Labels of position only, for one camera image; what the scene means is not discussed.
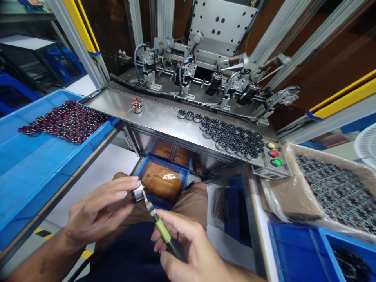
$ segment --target yellow button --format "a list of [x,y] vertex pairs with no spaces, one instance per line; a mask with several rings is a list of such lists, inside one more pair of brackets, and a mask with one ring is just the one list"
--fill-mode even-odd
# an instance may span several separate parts
[[274,149],[275,148],[275,144],[274,143],[267,143],[266,144],[266,147],[270,150]]

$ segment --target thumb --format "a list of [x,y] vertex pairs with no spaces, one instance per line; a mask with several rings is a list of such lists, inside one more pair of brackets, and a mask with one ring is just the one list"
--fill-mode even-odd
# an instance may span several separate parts
[[194,281],[194,269],[167,251],[161,253],[161,265],[171,282]]

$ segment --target blue plastic tray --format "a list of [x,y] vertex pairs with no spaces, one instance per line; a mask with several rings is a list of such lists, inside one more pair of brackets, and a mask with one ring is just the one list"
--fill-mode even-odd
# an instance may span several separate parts
[[246,210],[246,201],[242,187],[225,189],[226,221],[224,232],[239,243],[252,247],[251,234]]
[[[182,168],[182,167],[179,167],[177,165],[171,164],[169,162],[166,162],[164,160],[161,160],[161,159],[154,157],[154,156],[151,156],[151,155],[146,157],[144,164],[142,165],[142,167],[140,168],[140,170],[137,173],[137,175],[140,177],[140,179],[141,179],[142,175],[144,174],[145,170],[147,169],[149,163],[155,163],[157,165],[163,166],[164,168],[179,172],[179,179],[181,180],[181,191],[180,192],[182,192],[183,190],[186,189],[188,176],[189,176],[189,170]],[[148,194],[148,199],[150,200],[150,202],[153,203],[153,205],[155,207],[162,208],[162,209],[165,209],[165,210],[170,210],[175,204],[174,202],[169,202],[169,201],[166,201],[164,199],[157,198],[157,197],[150,195],[150,194]]]
[[57,90],[0,119],[0,250],[37,215],[113,131],[111,118],[80,146],[42,133],[32,138],[18,128],[66,100],[82,96]]
[[269,231],[280,282],[346,282],[331,246],[361,257],[376,273],[375,246],[325,228],[270,222]]

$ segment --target hand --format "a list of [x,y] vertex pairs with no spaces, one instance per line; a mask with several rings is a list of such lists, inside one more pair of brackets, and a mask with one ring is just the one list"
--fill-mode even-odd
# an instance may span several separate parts
[[161,233],[158,228],[154,229],[151,237],[155,242],[154,251],[162,252],[161,265],[170,281],[232,280],[201,224],[171,211],[157,210],[157,213],[171,237],[183,245],[188,259],[188,263],[185,263],[166,252],[167,245]]
[[118,211],[108,211],[107,206],[124,199],[128,191],[140,185],[137,176],[121,177],[83,197],[70,209],[68,224],[62,230],[69,246],[80,249],[114,231],[134,205],[129,202]]

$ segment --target green handle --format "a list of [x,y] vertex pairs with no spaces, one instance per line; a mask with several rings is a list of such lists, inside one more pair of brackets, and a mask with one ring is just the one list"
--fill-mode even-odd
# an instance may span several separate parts
[[165,225],[163,224],[162,219],[159,219],[155,223],[155,225],[158,227],[159,232],[162,234],[162,237],[163,237],[164,241],[168,244],[171,241],[171,235],[167,231]]

